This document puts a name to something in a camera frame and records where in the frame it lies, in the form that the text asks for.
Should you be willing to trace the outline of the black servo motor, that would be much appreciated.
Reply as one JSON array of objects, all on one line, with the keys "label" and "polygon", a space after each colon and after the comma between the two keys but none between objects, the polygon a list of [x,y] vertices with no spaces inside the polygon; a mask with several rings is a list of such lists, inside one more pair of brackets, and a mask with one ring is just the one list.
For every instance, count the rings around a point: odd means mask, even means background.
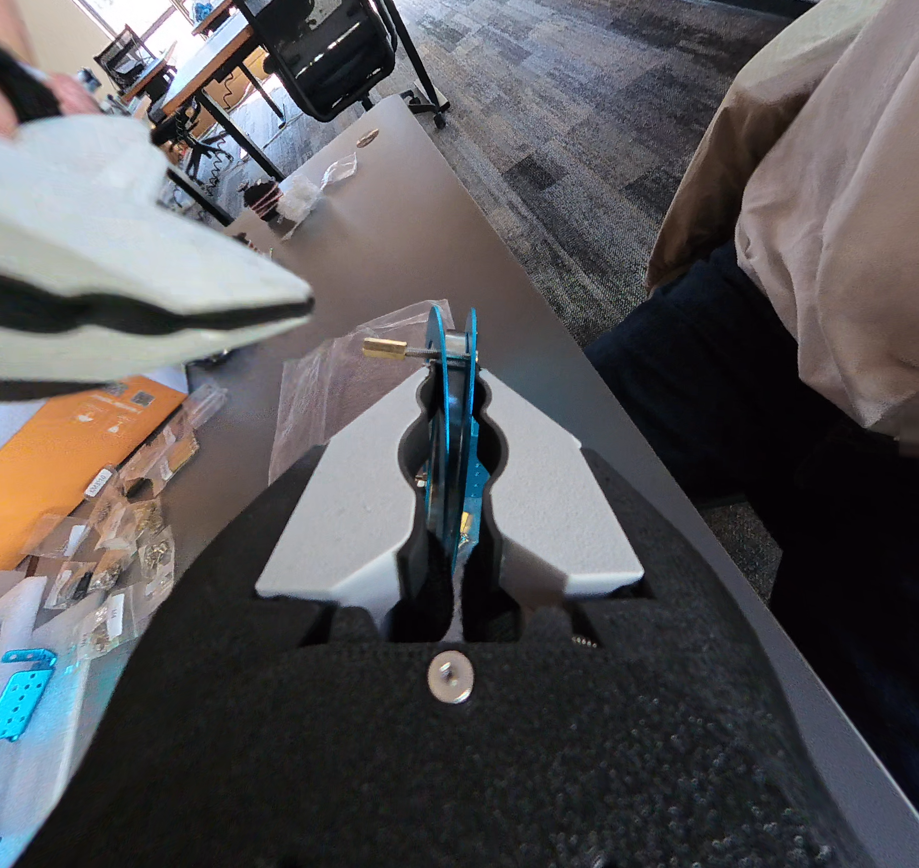
[{"label": "black servo motor", "polygon": [[246,208],[259,219],[270,222],[279,218],[279,205],[283,192],[277,181],[266,179],[246,183],[241,185],[239,190],[243,194]]}]

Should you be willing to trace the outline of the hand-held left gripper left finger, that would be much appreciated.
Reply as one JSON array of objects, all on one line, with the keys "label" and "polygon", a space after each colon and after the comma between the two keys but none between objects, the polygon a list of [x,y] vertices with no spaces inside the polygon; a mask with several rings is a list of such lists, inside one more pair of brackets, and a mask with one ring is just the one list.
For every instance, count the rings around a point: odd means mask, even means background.
[{"label": "hand-held left gripper left finger", "polygon": [[261,598],[358,607],[395,640],[444,637],[451,563],[415,484],[438,381],[415,371],[329,440],[258,578]]}]

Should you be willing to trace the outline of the wooden top table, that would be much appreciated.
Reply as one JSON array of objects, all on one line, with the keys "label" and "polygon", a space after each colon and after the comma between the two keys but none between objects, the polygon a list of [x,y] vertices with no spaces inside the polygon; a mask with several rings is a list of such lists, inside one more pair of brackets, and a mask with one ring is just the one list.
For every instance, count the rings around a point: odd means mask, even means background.
[{"label": "wooden top table", "polygon": [[242,12],[234,13],[178,70],[167,93],[154,104],[153,112],[163,116],[151,132],[155,146],[162,147],[167,143],[167,127],[175,123],[190,104],[197,102],[264,173],[277,182],[283,180],[286,173],[282,173],[265,150],[235,123],[229,111],[224,110],[208,92],[208,86],[213,81],[221,80],[234,70],[242,70],[277,116],[279,129],[283,129],[287,123],[284,110],[275,104],[271,95],[246,67],[248,56],[258,47],[260,42],[255,29]]}]

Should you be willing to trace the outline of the clear plastic bag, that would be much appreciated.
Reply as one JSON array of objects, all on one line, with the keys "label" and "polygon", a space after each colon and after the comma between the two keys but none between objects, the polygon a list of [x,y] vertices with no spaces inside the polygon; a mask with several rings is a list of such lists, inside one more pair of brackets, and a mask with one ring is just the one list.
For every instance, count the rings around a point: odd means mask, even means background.
[{"label": "clear plastic bag", "polygon": [[362,412],[426,367],[418,359],[365,357],[363,343],[367,338],[379,338],[423,347],[433,306],[440,308],[446,327],[453,328],[448,300],[423,300],[364,322],[343,336],[324,341],[304,357],[284,363],[269,483],[309,448],[326,444]]}]

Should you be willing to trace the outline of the person's right forearm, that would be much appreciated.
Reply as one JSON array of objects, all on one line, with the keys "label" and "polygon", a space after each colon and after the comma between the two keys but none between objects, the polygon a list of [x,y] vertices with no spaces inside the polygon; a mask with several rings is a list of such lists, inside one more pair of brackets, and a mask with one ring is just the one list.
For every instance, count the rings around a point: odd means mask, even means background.
[{"label": "person's right forearm", "polygon": [[1,47],[29,65],[36,63],[29,30],[17,0],[1,0]]}]

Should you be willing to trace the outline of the black mesh chair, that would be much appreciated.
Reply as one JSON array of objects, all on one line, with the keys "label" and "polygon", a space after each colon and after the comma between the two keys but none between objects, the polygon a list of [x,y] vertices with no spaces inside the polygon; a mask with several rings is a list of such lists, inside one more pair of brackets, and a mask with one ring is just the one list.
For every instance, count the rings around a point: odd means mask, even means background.
[{"label": "black mesh chair", "polygon": [[125,26],[94,61],[126,101],[142,95],[148,96],[152,103],[161,100],[176,72],[168,56],[152,52],[129,26]]}]

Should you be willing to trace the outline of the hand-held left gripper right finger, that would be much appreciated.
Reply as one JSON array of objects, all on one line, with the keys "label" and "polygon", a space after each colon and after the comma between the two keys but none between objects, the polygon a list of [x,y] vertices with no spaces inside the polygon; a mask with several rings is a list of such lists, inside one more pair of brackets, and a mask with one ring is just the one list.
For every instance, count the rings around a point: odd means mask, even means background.
[{"label": "hand-held left gripper right finger", "polygon": [[490,371],[476,382],[478,540],[463,568],[467,642],[508,642],[541,608],[611,597],[644,567],[581,442]]}]

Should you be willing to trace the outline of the blue perforated metal bracket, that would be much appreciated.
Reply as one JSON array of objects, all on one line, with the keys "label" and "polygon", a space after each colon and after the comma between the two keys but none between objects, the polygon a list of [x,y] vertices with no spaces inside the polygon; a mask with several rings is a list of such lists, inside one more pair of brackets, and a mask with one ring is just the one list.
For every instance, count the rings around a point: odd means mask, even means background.
[{"label": "blue perforated metal bracket", "polygon": [[1,693],[1,739],[17,742],[27,730],[56,668],[57,656],[48,648],[6,651],[2,665],[12,665]]}]

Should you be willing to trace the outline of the pile of small hardware bags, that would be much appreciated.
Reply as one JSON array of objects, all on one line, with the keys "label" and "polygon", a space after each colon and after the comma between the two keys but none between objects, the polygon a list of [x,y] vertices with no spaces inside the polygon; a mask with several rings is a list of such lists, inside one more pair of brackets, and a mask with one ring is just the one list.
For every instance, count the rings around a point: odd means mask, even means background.
[{"label": "pile of small hardware bags", "polygon": [[27,537],[26,556],[60,564],[47,610],[68,612],[79,601],[99,600],[75,628],[78,659],[99,658],[131,640],[170,593],[176,543],[162,493],[195,457],[199,429],[227,400],[213,382],[197,387],[121,467],[98,475],[86,517],[46,514]]}]

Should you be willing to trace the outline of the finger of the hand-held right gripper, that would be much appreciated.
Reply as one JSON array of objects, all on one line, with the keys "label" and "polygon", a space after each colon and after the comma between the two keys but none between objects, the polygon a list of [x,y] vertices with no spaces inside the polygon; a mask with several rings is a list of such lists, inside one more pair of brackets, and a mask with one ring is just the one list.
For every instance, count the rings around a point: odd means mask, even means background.
[{"label": "finger of the hand-held right gripper", "polygon": [[117,380],[250,345],[312,309],[2,309],[4,381]]},{"label": "finger of the hand-held right gripper", "polygon": [[54,117],[2,139],[2,323],[280,323],[300,277],[158,204],[166,159],[127,118]]}]

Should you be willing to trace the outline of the blue round turntable assembly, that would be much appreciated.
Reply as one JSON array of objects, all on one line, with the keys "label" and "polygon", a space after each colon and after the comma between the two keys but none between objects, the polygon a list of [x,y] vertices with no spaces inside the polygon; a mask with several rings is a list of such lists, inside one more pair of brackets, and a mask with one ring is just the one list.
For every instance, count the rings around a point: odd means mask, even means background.
[{"label": "blue round turntable assembly", "polygon": [[482,495],[489,473],[478,459],[480,425],[475,416],[479,376],[478,322],[471,310],[463,330],[450,328],[433,305],[425,337],[434,388],[427,464],[427,529],[455,561],[478,539]]}]

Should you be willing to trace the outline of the grey desk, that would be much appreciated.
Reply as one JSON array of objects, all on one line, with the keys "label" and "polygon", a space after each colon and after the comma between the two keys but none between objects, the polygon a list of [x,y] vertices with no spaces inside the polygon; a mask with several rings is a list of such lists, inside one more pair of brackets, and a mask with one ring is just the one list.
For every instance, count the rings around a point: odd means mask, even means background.
[{"label": "grey desk", "polygon": [[[917,814],[718,549],[400,100],[280,256],[312,323],[216,374],[167,488],[178,582],[16,866],[917,866]],[[414,301],[477,308],[484,368],[578,438],[644,580],[402,643],[256,582],[331,448],[269,484],[282,363]]]}]

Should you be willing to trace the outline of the orange and white cardboard box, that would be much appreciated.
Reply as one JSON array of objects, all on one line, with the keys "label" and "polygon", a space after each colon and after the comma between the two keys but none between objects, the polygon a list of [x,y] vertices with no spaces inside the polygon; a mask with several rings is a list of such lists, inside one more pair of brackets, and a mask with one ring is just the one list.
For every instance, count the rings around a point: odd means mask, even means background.
[{"label": "orange and white cardboard box", "polygon": [[2,404],[1,569],[45,515],[67,515],[103,467],[120,465],[189,393],[182,366],[46,401]]}]

